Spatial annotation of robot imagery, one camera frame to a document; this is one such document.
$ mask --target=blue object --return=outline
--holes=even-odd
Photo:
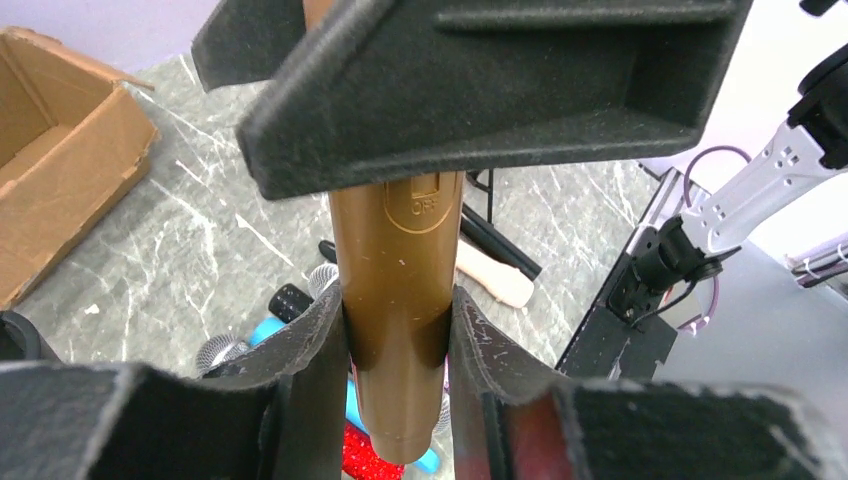
[[[283,323],[277,317],[269,317],[262,321],[258,327],[253,331],[253,334],[250,335],[250,343],[251,348],[259,345],[264,342],[265,339],[270,337],[271,335],[280,331],[286,324]],[[345,418],[348,422],[352,423],[356,428],[362,430],[366,434],[368,430],[365,429],[365,425],[362,423],[362,418],[359,417],[359,405],[356,403],[356,386],[352,381],[347,381],[347,401],[345,402]],[[419,468],[424,473],[436,473],[436,470],[439,469],[439,465],[441,464],[441,460],[439,456],[432,449],[427,449],[424,452],[424,455],[421,456],[413,465]]]

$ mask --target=box flap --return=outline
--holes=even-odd
[[[92,75],[111,82],[112,84],[117,85],[119,82],[127,82],[137,87],[153,90],[153,85],[150,83],[139,80],[132,75],[121,72],[120,70],[103,64],[87,55],[75,52],[62,45],[62,42],[59,40],[37,33],[28,28],[6,27],[0,30],[0,35],[25,40],[34,46],[50,52],[51,54],[62,58],[66,62],[91,73]]]

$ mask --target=marble table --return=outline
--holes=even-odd
[[[140,72],[135,91],[160,129],[152,171],[17,310],[68,362],[141,361],[191,376],[210,336],[248,334],[284,283],[306,290],[332,239],[326,195],[260,197],[232,128],[262,84],[210,94],[191,58]],[[459,283],[489,319],[553,365],[657,183],[636,162],[498,170],[496,227],[544,267],[529,304],[499,304]],[[485,211],[485,195],[466,189]],[[434,439],[436,478],[453,478],[449,431]],[[414,468],[408,478],[432,478]]]

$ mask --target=robotic arm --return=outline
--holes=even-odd
[[[759,155],[715,195],[666,221],[647,253],[632,258],[608,305],[625,323],[656,313],[650,307],[676,283],[691,290],[718,275],[764,220],[848,170],[848,45],[814,68],[799,92]]]

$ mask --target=black cylinder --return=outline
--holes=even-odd
[[[536,277],[542,273],[542,267],[538,263],[530,259],[526,253],[468,205],[462,206],[460,231],[486,255],[519,269],[530,280],[536,280]]]
[[[0,311],[0,361],[49,360],[59,357],[29,320],[11,311]]]

